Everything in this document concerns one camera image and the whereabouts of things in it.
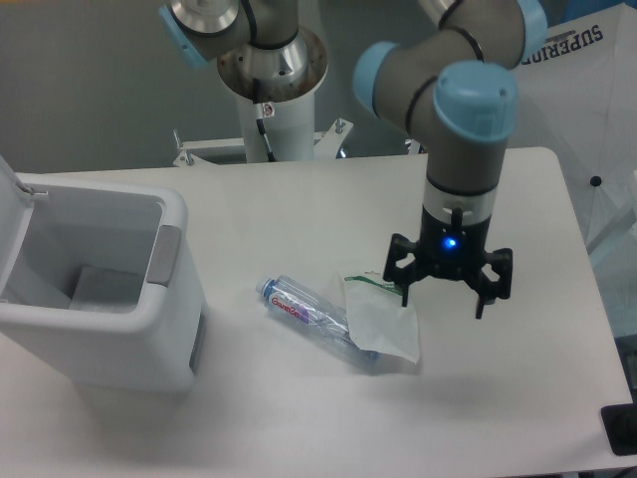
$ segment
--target white table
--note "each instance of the white table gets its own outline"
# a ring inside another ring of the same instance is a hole
[[[287,274],[343,304],[336,271],[416,239],[422,156],[83,173],[167,185],[212,309],[185,397],[76,387],[0,337],[0,476],[496,477],[637,464],[599,409],[630,401],[555,156],[508,152],[489,249],[513,294],[473,319],[462,283],[413,286],[418,365],[356,370],[268,316]]]

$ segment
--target blue led light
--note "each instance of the blue led light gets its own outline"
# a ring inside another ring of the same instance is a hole
[[[458,240],[453,237],[445,237],[442,240],[442,247],[447,251],[453,251],[458,247]]]

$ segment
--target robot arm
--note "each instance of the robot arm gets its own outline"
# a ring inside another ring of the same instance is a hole
[[[179,48],[197,58],[194,66],[245,44],[278,49],[299,32],[298,0],[172,0],[160,15]]]
[[[546,19],[536,0],[421,3],[440,32],[411,49],[374,45],[354,73],[358,99],[429,150],[420,238],[394,234],[384,278],[402,288],[404,305],[425,277],[465,281],[480,318],[485,304],[509,297],[513,275],[511,249],[485,251],[515,121],[517,86],[506,69],[541,47]]]

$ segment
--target light blue joint cap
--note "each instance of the light blue joint cap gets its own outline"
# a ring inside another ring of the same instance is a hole
[[[458,62],[438,77],[434,108],[455,134],[480,143],[506,139],[516,125],[518,85],[496,64]]]
[[[548,23],[544,9],[537,0],[518,0],[518,4],[525,16],[525,51],[521,62],[537,53],[546,40]]]
[[[380,42],[372,45],[361,55],[354,70],[354,95],[364,107],[375,115],[374,86],[376,85],[376,77],[385,57],[397,46],[391,42]]]
[[[172,15],[168,11],[167,6],[163,6],[159,9],[159,16],[163,20],[163,23],[168,31],[168,35],[172,39],[172,42],[181,52],[183,58],[188,62],[188,65],[192,68],[201,68],[207,65],[208,62],[201,56],[201,54],[197,51],[197,49],[190,43],[190,40],[184,35],[175,22],[175,19],[172,18]]]

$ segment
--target white umbrella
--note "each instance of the white umbrella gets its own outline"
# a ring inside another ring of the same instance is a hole
[[[619,5],[549,29],[515,74],[521,100],[510,146],[555,151],[589,245],[634,201],[637,10]],[[636,238],[631,231],[595,268],[615,337],[637,333]]]

